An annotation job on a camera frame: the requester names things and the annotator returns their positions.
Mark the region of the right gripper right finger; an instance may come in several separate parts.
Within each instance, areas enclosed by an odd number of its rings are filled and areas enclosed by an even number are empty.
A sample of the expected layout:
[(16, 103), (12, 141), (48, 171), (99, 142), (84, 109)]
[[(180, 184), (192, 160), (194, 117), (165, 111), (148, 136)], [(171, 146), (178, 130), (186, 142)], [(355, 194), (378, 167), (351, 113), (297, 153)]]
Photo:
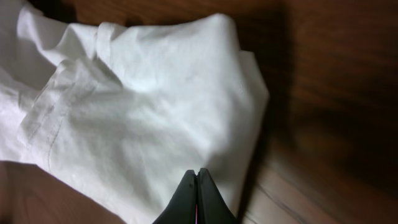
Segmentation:
[(198, 224), (238, 224), (206, 168), (197, 175), (197, 189)]

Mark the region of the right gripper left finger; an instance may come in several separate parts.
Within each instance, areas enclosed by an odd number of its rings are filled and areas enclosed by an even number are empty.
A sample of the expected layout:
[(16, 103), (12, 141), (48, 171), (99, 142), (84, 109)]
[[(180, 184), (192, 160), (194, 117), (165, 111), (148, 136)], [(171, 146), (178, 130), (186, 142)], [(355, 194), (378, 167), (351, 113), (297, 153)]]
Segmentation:
[(180, 181), (169, 204), (153, 224), (196, 224), (197, 185), (193, 170)]

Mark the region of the white printed t-shirt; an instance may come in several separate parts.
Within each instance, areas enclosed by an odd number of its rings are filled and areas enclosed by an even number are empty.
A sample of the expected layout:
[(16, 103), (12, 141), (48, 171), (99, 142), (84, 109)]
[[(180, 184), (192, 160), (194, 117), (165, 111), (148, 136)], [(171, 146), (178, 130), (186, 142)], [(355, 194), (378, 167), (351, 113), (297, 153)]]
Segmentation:
[(1, 159), (39, 166), (127, 223), (154, 221), (202, 167), (237, 213), (268, 99), (224, 14), (87, 26), (1, 2)]

